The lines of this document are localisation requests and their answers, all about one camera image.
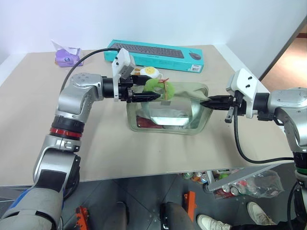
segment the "teal box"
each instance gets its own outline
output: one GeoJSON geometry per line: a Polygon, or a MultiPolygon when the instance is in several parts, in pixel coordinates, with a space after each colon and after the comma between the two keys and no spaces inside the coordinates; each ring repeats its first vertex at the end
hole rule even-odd
{"type": "MultiPolygon", "coordinates": [[[[200,73],[204,67],[201,49],[165,46],[143,42],[112,40],[108,48],[125,48],[138,66],[153,66],[200,73]]],[[[117,52],[104,52],[106,61],[113,61],[117,52]]]]}

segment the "beige tabletop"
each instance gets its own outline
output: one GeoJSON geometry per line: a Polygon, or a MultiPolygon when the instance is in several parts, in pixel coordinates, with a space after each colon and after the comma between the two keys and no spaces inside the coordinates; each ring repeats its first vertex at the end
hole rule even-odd
{"type": "MultiPolygon", "coordinates": [[[[225,90],[233,69],[214,46],[201,48],[202,73],[161,69],[170,81],[197,81],[209,95],[225,90]]],[[[0,185],[32,184],[32,170],[54,118],[59,90],[70,68],[54,63],[54,53],[29,53],[0,87],[0,185]]],[[[90,57],[77,72],[112,77],[102,53],[90,57]]],[[[131,131],[126,103],[105,99],[93,105],[85,125],[81,180],[100,180],[163,173],[251,166],[235,145],[226,111],[214,111],[205,129],[193,136],[131,131]]],[[[274,122],[240,117],[239,136],[245,154],[255,160],[292,156],[283,132],[274,122]]]]}

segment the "green can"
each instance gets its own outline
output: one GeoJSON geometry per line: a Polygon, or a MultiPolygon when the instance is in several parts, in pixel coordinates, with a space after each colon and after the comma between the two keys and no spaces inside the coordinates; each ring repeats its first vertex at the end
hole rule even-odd
{"type": "Polygon", "coordinates": [[[185,179],[185,180],[191,179],[192,176],[193,176],[192,172],[185,172],[185,173],[182,174],[182,178],[185,179]]]}

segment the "red ring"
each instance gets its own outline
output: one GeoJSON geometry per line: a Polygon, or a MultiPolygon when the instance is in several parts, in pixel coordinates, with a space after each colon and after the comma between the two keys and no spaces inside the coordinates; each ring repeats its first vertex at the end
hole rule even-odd
{"type": "Polygon", "coordinates": [[[53,128],[53,127],[50,128],[50,132],[51,133],[55,133],[55,134],[60,134],[60,135],[65,135],[65,136],[73,137],[73,138],[80,138],[80,137],[82,137],[82,133],[70,132],[70,131],[67,131],[67,130],[53,128]]]}

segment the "white sneaker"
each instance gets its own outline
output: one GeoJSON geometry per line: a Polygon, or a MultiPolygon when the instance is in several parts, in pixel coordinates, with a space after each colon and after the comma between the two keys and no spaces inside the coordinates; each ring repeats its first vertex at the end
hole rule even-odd
{"type": "Polygon", "coordinates": [[[198,215],[197,224],[201,230],[230,230],[231,228],[231,225],[224,224],[206,215],[198,215]]]}
{"type": "Polygon", "coordinates": [[[247,205],[250,218],[258,225],[276,225],[255,202],[247,205]]]}

